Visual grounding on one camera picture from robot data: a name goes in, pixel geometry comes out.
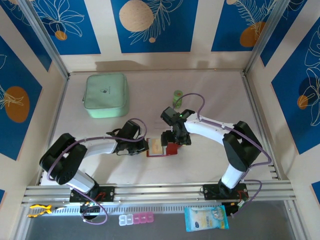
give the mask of gray floor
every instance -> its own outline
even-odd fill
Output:
[[[186,232],[184,214],[156,214],[153,223],[119,226],[118,215],[104,225],[89,225],[80,216],[40,216],[31,220],[27,240],[292,240],[283,202],[253,202],[229,229]]]

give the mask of white tabletop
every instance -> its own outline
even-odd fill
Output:
[[[76,139],[103,136],[106,132],[121,128],[130,118],[142,119],[147,127],[147,138],[159,138],[165,131],[160,115],[171,106],[173,92],[200,93],[206,104],[201,112],[204,117],[225,123],[244,121],[259,138],[258,128],[246,91],[237,71],[213,70],[166,70],[128,71],[130,111],[123,117],[91,118],[82,98],[89,74],[71,75],[62,104],[53,141],[63,133]],[[187,96],[182,100],[179,112],[184,109],[197,111],[202,100],[198,96]],[[208,138],[192,135],[192,145],[183,146],[178,155],[146,157],[143,152],[135,156],[103,154],[86,158],[79,169],[92,176],[99,184],[157,184],[193,183],[218,181],[228,166],[225,149]],[[87,142],[86,146],[96,142]],[[260,154],[255,163],[265,162]],[[271,180],[267,165],[259,166],[247,179]],[[55,185],[44,173],[42,185]]]

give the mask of mint green pouch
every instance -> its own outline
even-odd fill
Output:
[[[129,112],[129,89],[122,73],[88,77],[83,97],[84,108],[92,118],[121,117]]]

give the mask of wet wipes packet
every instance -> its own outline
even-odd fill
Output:
[[[184,209],[187,232],[205,229],[229,229],[225,206],[186,207]]]

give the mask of small green bottle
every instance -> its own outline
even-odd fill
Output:
[[[184,95],[183,92],[180,90],[174,91],[172,105],[174,106],[175,109],[179,109],[181,107],[182,99],[180,99],[178,102],[177,100],[181,98],[183,95]]]

